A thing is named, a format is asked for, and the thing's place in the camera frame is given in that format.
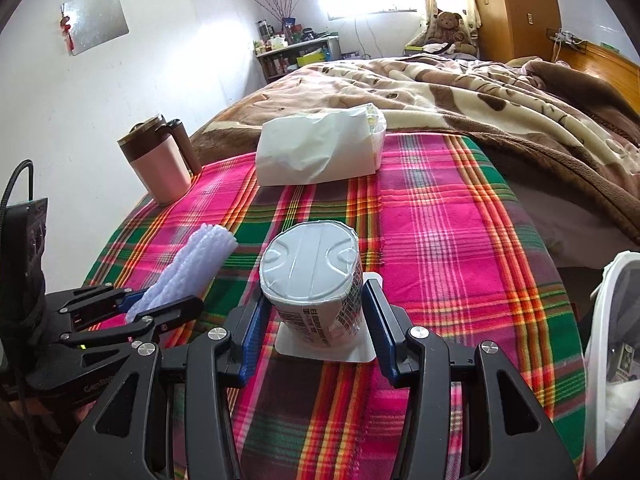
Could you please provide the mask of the person's left hand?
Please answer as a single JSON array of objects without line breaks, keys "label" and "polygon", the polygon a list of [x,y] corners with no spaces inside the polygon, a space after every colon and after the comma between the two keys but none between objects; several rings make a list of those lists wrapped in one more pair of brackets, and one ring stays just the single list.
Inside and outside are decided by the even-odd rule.
[{"label": "person's left hand", "polygon": [[94,404],[96,404],[96,402],[90,402],[86,405],[81,406],[80,408],[78,408],[75,411],[75,418],[78,422],[83,422],[85,420],[85,418],[88,416],[88,414],[90,413],[90,411],[93,409]]}]

